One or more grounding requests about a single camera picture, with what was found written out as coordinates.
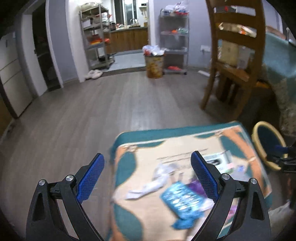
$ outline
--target blue plastic bag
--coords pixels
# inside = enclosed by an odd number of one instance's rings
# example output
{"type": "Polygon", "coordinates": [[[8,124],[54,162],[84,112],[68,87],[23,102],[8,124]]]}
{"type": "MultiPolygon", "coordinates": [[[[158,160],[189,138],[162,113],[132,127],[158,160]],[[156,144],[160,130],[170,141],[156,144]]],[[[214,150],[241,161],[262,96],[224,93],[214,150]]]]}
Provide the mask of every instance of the blue plastic bag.
{"type": "Polygon", "coordinates": [[[189,229],[196,219],[203,216],[200,211],[205,198],[191,191],[181,182],[175,182],[161,194],[163,202],[179,217],[172,225],[175,229],[189,229]]]}

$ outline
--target blue gripper pad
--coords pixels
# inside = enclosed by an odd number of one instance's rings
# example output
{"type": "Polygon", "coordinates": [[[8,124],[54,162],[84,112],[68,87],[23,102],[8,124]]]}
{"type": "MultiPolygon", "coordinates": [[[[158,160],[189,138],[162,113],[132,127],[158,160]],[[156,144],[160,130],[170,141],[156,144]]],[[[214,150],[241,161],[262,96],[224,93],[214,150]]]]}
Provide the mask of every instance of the blue gripper pad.
{"type": "Polygon", "coordinates": [[[98,155],[96,160],[87,170],[80,183],[78,184],[77,200],[81,204],[84,200],[87,200],[99,179],[105,165],[104,156],[98,155]]]}
{"type": "Polygon", "coordinates": [[[286,154],[289,152],[289,147],[283,147],[283,146],[280,146],[280,145],[276,145],[274,147],[275,151],[278,151],[279,153],[281,154],[286,154]]]}
{"type": "Polygon", "coordinates": [[[198,180],[202,184],[207,197],[213,199],[213,201],[216,202],[219,198],[218,184],[201,160],[201,158],[195,152],[193,152],[191,155],[191,166],[195,174],[197,175],[198,180]]]}

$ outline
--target teal blanket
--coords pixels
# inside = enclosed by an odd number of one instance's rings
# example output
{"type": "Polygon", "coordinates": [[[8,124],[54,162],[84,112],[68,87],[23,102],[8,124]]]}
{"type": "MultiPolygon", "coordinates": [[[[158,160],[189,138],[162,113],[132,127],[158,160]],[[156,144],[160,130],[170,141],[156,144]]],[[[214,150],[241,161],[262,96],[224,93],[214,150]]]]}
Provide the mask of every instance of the teal blanket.
{"type": "Polygon", "coordinates": [[[266,33],[262,78],[275,92],[281,132],[296,136],[296,47],[266,33]]]}

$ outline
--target window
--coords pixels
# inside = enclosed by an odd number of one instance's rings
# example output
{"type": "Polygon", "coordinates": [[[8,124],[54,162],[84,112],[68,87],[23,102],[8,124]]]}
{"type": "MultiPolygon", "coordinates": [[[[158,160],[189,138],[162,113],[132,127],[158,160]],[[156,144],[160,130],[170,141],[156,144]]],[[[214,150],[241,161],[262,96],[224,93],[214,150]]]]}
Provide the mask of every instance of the window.
{"type": "Polygon", "coordinates": [[[114,0],[116,23],[131,25],[137,19],[136,0],[114,0]]]}

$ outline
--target metal screw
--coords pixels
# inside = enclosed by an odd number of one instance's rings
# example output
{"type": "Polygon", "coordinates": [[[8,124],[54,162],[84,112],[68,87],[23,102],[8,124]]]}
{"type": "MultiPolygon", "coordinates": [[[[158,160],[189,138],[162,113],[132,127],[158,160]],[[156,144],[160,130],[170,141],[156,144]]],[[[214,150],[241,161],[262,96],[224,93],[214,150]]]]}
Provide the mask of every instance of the metal screw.
{"type": "Polygon", "coordinates": [[[226,173],[222,174],[222,178],[225,180],[228,180],[230,178],[230,176],[226,173]]]}
{"type": "Polygon", "coordinates": [[[43,186],[45,184],[45,180],[40,180],[38,184],[39,186],[43,186]]]}
{"type": "Polygon", "coordinates": [[[69,176],[66,177],[66,180],[69,182],[69,181],[72,181],[73,178],[74,178],[73,175],[69,175],[69,176]]]}
{"type": "Polygon", "coordinates": [[[257,184],[257,180],[255,178],[251,178],[251,183],[257,184]]]}

